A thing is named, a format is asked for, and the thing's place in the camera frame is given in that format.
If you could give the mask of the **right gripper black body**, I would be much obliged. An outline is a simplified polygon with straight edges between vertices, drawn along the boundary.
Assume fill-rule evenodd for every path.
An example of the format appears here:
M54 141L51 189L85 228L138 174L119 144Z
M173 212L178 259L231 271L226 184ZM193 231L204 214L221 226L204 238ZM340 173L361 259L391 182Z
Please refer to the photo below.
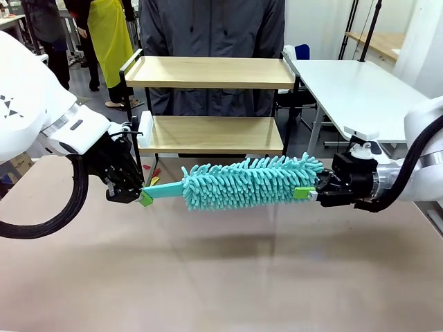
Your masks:
M337 174L327 169L318 175L316 201L324 208L355 204L372 197L376 169Z

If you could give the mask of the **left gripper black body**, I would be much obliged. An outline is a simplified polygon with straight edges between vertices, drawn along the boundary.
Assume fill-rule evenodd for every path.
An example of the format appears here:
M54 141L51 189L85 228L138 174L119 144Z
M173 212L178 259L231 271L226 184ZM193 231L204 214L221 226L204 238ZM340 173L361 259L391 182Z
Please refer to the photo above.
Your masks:
M141 195L143 177L131 148L126 136L105 133L86 153L88 173L107 186L108 201L131 203Z

